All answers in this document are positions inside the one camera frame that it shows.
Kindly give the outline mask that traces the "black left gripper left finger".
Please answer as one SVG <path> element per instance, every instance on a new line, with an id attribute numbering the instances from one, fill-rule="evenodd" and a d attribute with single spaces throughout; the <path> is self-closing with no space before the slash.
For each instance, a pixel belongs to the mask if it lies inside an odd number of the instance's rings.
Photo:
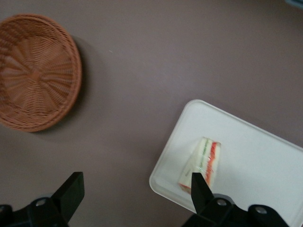
<path id="1" fill-rule="evenodd" d="M 14 211 L 0 206 L 2 227 L 67 227 L 85 195 L 84 176 L 74 172 L 50 197 L 41 197 Z"/>

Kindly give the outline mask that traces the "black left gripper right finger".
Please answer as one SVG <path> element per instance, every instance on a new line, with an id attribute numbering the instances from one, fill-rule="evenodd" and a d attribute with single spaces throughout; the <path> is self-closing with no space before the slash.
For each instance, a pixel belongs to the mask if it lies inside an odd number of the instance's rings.
<path id="1" fill-rule="evenodd" d="M 200 173 L 192 174 L 191 198 L 196 210 L 184 227 L 286 227 L 271 207 L 254 204 L 240 209 L 227 196 L 214 196 Z"/>

